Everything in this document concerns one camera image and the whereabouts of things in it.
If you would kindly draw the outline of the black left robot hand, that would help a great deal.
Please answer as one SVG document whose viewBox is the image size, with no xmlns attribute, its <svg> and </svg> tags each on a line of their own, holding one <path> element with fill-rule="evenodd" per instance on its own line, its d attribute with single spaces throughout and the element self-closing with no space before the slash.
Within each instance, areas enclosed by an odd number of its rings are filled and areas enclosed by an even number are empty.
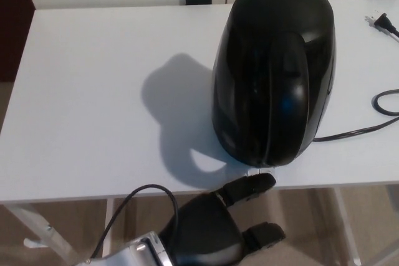
<svg viewBox="0 0 399 266">
<path fill-rule="evenodd" d="M 228 208 L 265 193 L 276 183 L 269 173 L 245 176 L 202 193 L 178 209 L 159 233 L 173 265 L 236 265 L 285 239 L 269 222 L 240 231 Z"/>
</svg>

